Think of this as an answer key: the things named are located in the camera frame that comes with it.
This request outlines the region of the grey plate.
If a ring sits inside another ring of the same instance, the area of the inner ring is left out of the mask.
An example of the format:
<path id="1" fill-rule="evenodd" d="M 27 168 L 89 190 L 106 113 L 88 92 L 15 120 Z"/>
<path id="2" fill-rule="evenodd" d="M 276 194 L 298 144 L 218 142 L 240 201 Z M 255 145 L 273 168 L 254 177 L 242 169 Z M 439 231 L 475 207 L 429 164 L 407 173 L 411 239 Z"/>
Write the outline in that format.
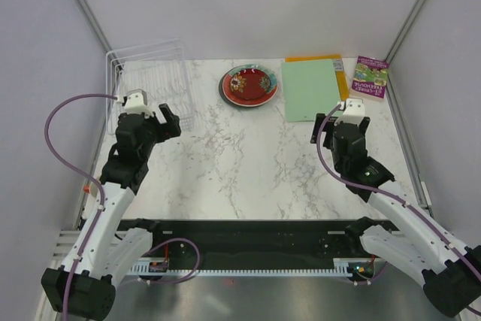
<path id="1" fill-rule="evenodd" d="M 267 104 L 276 95 L 277 90 L 278 90 L 278 87 L 276 86 L 272 89 L 271 92 L 267 93 L 266 95 L 263 95 L 259 99 L 253 100 L 252 104 L 237 104 L 225 95 L 222 83 L 219 83 L 218 85 L 218 93 L 220 98 L 223 100 L 223 102 L 228 106 L 231 106 L 239 110 L 251 110 L 255 108 L 260 108 L 261 106 Z"/>

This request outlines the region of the pink rimmed teal plate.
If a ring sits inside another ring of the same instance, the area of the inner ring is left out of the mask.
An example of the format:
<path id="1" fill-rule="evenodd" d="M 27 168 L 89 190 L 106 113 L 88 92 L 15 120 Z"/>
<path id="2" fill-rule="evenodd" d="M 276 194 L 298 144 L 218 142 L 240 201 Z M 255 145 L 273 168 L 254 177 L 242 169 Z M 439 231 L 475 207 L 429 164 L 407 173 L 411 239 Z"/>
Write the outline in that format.
<path id="1" fill-rule="evenodd" d="M 219 82 L 219 94 L 237 107 L 257 108 L 276 94 L 278 81 L 274 72 L 256 64 L 234 67 Z"/>

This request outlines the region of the dark red patterned plate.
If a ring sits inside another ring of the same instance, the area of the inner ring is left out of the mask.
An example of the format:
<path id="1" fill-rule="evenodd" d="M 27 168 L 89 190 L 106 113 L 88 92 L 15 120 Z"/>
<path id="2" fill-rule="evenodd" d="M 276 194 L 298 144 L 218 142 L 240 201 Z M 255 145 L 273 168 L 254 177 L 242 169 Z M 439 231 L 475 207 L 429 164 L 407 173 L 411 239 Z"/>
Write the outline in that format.
<path id="1" fill-rule="evenodd" d="M 266 95 L 271 87 L 271 79 L 258 68 L 241 67 L 229 74 L 228 90 L 243 100 L 255 100 Z"/>

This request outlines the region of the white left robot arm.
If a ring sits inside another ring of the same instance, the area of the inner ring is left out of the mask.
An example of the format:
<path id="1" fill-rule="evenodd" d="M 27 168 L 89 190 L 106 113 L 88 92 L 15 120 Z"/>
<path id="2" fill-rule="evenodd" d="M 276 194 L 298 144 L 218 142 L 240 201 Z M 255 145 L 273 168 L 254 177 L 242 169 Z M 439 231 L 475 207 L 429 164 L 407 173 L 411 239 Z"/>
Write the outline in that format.
<path id="1" fill-rule="evenodd" d="M 153 148 L 181 134 L 180 118 L 167 104 L 159 105 L 159 113 L 165 118 L 163 123 L 155 114 L 120 114 L 116 142 L 98 180 L 98 199 L 62 264 L 46 269 L 41 278 L 56 312 L 105 319 L 113 307 L 116 288 L 137 259 L 164 250 L 164 236 L 143 228 L 133 228 L 116 246 L 111 244 L 147 175 Z"/>

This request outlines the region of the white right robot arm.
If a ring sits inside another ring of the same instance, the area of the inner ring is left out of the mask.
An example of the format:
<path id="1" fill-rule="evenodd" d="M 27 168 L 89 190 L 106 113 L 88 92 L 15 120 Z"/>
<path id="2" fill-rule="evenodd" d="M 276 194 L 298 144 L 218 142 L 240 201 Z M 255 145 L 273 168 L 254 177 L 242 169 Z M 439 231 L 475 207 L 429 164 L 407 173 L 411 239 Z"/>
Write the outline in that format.
<path id="1" fill-rule="evenodd" d="M 480 299 L 480 248 L 460 241 L 409 201 L 394 174 L 368 155 L 369 121 L 356 117 L 348 123 L 334 114 L 317 114 L 310 140 L 316 148 L 331 151 L 334 165 L 325 170 L 400 231 L 392 235 L 373 220 L 361 218 L 344 237 L 346 251 L 384 259 L 418 283 L 444 316 L 454 317 L 463 310 L 475 313 L 473 303 Z"/>

